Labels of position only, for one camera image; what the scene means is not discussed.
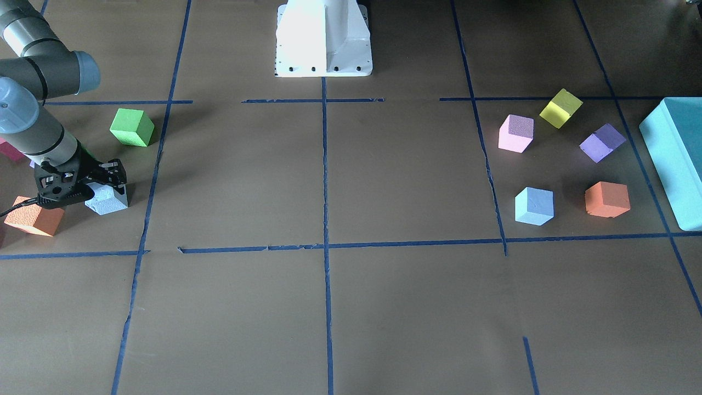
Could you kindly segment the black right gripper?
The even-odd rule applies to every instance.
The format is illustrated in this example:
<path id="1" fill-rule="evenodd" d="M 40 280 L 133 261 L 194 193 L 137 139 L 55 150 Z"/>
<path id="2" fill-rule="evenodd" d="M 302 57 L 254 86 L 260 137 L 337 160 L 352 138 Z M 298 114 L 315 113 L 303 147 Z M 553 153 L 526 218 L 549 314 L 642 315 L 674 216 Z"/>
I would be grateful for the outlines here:
<path id="1" fill-rule="evenodd" d="M 37 162 L 33 176 L 38 188 L 37 205 L 43 209 L 58 209 L 93 199 L 95 192 L 90 183 L 127 183 L 120 159 L 102 163 L 83 148 L 78 148 L 62 165 L 54 166 L 46 160 Z"/>

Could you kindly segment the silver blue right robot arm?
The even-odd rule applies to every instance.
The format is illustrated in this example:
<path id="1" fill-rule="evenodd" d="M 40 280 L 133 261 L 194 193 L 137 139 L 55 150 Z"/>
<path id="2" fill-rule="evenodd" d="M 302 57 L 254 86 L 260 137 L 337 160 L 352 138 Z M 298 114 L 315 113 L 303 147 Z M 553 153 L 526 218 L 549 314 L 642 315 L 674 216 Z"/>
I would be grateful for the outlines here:
<path id="1" fill-rule="evenodd" d="M 58 209 L 94 198 L 93 185 L 126 197 L 119 159 L 96 160 L 44 107 L 47 99 L 95 90 L 101 75 L 86 52 L 72 52 L 28 1 L 1 4 L 2 40 L 16 57 L 2 60 L 2 138 L 35 167 L 37 196 L 13 205 Z"/>

